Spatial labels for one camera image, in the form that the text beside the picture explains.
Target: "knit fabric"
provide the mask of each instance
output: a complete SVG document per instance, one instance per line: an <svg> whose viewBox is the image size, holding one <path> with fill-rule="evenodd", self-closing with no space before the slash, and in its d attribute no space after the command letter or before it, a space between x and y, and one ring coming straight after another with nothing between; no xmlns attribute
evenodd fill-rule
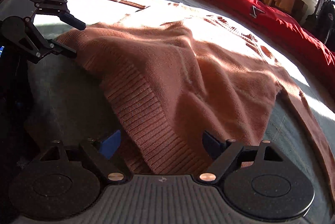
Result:
<svg viewBox="0 0 335 224"><path fill-rule="evenodd" d="M221 141L259 145L281 92L334 196L334 157L303 92L266 46L222 17L166 3L57 40L76 49L77 63L100 79L128 134L131 145L120 153L131 170L203 172L211 163L204 130Z"/></svg>

